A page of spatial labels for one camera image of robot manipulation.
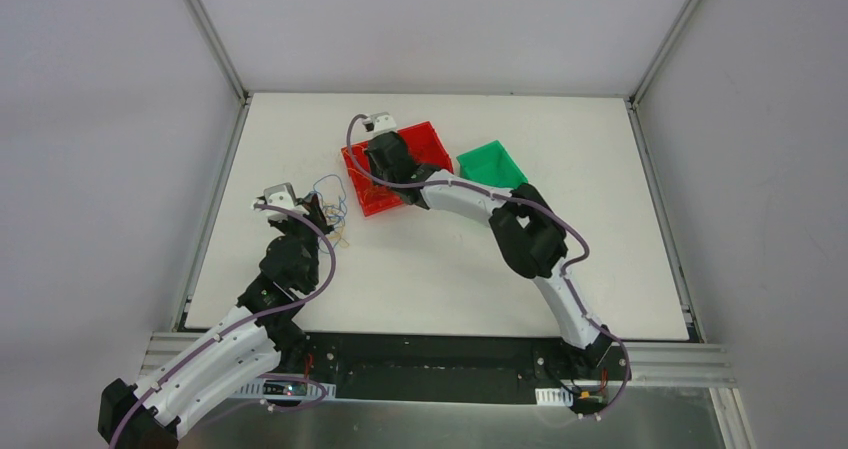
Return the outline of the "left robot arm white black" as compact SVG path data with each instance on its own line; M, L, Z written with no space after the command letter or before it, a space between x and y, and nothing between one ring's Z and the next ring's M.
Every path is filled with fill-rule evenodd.
M175 448L247 383L303 365L306 335L294 317L330 284L319 278L319 259L334 251L333 227L316 193L297 197L288 183L266 190L253 207L280 233L258 275L188 348L138 381L116 379L102 391L97 430L110 447Z

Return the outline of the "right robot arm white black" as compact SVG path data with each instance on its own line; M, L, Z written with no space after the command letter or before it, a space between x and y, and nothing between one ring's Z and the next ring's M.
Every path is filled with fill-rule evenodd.
M538 288L570 346L569 369L583 379L595 377L608 362L609 330L592 317L568 259L571 229L529 183L509 190L481 185L433 164L414 160L395 131L367 142L368 178L389 188L407 205L450 212L492 231L506 265Z

